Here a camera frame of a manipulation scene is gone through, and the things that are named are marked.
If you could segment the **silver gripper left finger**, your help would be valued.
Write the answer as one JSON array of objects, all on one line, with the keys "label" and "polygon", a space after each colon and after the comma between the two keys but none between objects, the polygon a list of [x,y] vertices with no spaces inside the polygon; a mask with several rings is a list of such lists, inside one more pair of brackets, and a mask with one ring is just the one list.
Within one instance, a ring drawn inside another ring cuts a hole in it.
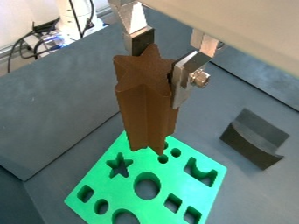
[{"label": "silver gripper left finger", "polygon": [[138,56],[154,42],[154,29],[146,24],[142,5],[137,0],[108,0],[122,29],[125,50]]}]

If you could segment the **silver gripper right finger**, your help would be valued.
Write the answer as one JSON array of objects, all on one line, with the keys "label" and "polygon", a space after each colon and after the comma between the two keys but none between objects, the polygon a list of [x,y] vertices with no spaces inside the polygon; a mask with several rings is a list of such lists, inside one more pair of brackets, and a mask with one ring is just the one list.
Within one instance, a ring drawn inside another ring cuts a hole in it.
[{"label": "silver gripper right finger", "polygon": [[222,49],[224,44],[200,30],[193,29],[190,46],[196,48],[182,56],[172,66],[172,108],[177,109],[188,99],[192,87],[204,88],[209,82],[209,75],[204,68]]}]

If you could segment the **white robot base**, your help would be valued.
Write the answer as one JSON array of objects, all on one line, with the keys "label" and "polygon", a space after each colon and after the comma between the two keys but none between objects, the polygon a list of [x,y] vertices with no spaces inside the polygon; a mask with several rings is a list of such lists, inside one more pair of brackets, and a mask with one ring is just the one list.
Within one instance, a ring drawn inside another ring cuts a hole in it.
[{"label": "white robot base", "polygon": [[55,6],[59,17],[55,29],[65,39],[78,40],[104,28],[93,0],[55,0]]}]

